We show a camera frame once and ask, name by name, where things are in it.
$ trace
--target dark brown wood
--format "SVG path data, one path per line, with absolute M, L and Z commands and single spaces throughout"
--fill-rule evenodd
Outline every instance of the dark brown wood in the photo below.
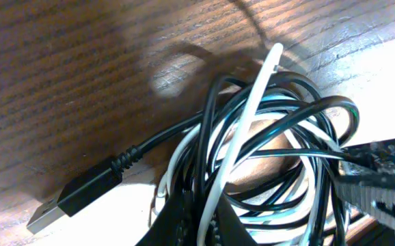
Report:
M 353 143 L 395 137 L 395 0 L 0 0 L 0 245 L 37 241 L 36 200 L 196 112 L 217 73 L 251 78 L 274 42 L 357 103 Z M 173 148 L 125 182 L 158 180 Z

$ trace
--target metal usb plug tip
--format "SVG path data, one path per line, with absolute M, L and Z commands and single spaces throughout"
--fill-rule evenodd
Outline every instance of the metal usb plug tip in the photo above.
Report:
M 52 200 L 43 203 L 43 205 L 36 209 L 32 218 L 29 220 L 29 223 L 27 223 L 27 229 L 32 234 L 38 233 L 65 215 L 63 210 L 61 210 L 57 205 L 58 197 L 59 196 L 57 195 Z

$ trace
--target black connector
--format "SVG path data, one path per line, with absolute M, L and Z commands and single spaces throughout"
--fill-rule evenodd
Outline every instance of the black connector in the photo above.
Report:
M 118 157 L 110 156 L 71 180 L 59 197 L 37 208 L 27 229 L 37 233 L 63 215 L 69 217 L 90 205 L 122 182 L 122 173 L 141 158 L 139 147 L 132 146 Z

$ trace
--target wood grain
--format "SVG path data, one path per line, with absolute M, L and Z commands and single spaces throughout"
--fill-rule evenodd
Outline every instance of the wood grain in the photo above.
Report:
M 199 110 L 216 74 L 251 79 L 274 42 L 357 103 L 352 143 L 395 137 L 395 0 L 0 0 L 0 245 L 41 241 L 37 200 Z M 125 182 L 156 182 L 176 141 Z

